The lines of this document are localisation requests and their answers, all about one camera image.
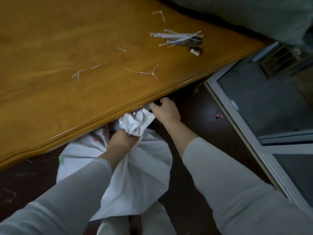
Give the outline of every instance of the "light-colored pants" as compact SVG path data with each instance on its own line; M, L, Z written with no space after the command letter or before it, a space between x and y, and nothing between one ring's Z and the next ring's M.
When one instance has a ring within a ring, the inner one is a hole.
M141 215L142 235L176 235L163 205L155 202ZM97 235L129 235L128 216L109 217L103 220Z

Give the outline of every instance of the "glass pane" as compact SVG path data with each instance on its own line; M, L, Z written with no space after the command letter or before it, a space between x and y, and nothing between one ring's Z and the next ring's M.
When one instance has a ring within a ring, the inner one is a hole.
M313 207L313 155L274 154L294 185Z
M263 145L313 142L313 77L295 75L313 60L274 76L250 60L241 60L217 82L256 137Z

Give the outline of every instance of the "wooden table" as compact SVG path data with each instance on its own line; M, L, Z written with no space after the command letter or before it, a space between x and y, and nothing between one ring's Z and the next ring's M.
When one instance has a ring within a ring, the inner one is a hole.
M165 23L152 14L161 9ZM159 47L164 39L149 31L165 28L202 30L203 55L185 46ZM0 0L0 169L70 142L265 46L158 0ZM158 79L135 74L158 64ZM79 81L72 78L81 69Z

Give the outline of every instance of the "dark floor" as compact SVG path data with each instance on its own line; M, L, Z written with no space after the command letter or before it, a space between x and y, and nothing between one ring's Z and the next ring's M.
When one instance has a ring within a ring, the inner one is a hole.
M191 94L193 86L184 87L169 95L181 114L182 122L214 146L241 162L265 182L270 180L257 164L244 142L226 117L216 119L222 110L204 86ZM151 124L164 138L173 154L169 190L159 199L165 206L178 235L220 234L212 211L204 197L195 189L187 169L164 127L157 121ZM65 146L47 154L30 158L0 172L0 221L17 209L36 199L55 184L58 157ZM90 222L85 233L96 234L101 221Z

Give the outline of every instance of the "gray sleeve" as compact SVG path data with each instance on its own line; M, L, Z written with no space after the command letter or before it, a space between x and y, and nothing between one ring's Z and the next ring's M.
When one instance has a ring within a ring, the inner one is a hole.
M190 142L183 163L222 234L312 234L306 213L204 139Z
M96 158L0 224L0 234L83 234L110 184L110 163Z

